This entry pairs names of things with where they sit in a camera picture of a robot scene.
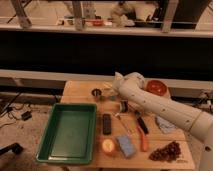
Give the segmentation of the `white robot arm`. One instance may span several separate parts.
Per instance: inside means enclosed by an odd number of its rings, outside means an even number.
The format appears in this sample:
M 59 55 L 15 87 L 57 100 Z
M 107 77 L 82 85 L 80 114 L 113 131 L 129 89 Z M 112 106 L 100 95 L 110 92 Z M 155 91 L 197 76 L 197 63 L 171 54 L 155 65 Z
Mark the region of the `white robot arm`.
M 199 171 L 213 170 L 213 115 L 143 90 L 145 78 L 137 72 L 123 76 L 116 72 L 113 89 L 127 100 L 142 106 L 176 125 L 203 143 Z

